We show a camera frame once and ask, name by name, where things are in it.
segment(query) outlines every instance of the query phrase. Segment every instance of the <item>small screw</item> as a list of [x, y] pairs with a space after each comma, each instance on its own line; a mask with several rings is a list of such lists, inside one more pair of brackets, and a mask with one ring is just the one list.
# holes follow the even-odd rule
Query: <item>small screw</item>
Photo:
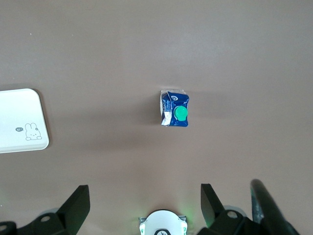
[[6, 226], [6, 225], [1, 225], [1, 226], [0, 226], [0, 232], [6, 230], [7, 227], [8, 227], [8, 226]]
[[234, 211], [229, 211], [227, 213], [227, 215], [228, 215], [229, 218], [232, 218], [232, 219], [237, 219], [238, 218], [238, 215]]
[[49, 219], [50, 219], [50, 216], [47, 215], [45, 217], [42, 217], [40, 221], [41, 222], [47, 222]]

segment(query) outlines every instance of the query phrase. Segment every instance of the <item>green circle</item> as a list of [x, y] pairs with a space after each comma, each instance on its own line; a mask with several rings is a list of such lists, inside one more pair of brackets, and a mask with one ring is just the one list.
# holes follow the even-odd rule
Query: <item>green circle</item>
[[178, 121], [186, 121], [186, 117], [188, 115], [188, 110], [184, 106], [177, 106], [174, 109], [174, 116]]

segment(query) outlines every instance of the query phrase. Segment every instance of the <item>white tray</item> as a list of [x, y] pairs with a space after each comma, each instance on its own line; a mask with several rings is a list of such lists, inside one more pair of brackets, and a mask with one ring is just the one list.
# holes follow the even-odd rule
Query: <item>white tray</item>
[[48, 145], [37, 92], [32, 89], [0, 92], [0, 153], [41, 150]]

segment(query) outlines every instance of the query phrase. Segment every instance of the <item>black mechanical part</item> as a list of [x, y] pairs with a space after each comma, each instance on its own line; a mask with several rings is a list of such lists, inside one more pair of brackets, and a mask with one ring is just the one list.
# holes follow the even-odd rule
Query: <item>black mechanical part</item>
[[56, 213], [46, 213], [17, 229], [16, 223], [0, 223], [0, 235], [76, 235], [90, 211], [88, 185], [79, 186]]
[[260, 180], [251, 182], [252, 217], [225, 210], [210, 184], [201, 185], [201, 210], [207, 228], [198, 235], [299, 235], [285, 220]]

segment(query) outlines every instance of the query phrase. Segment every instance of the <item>cartoon rabbit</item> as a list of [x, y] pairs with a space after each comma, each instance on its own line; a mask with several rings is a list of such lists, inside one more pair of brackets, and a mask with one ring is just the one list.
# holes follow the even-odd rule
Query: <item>cartoon rabbit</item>
[[27, 141], [41, 140], [42, 139], [36, 124], [34, 124], [34, 123], [29, 124], [28, 123], [25, 125], [25, 129], [26, 129], [26, 140]]

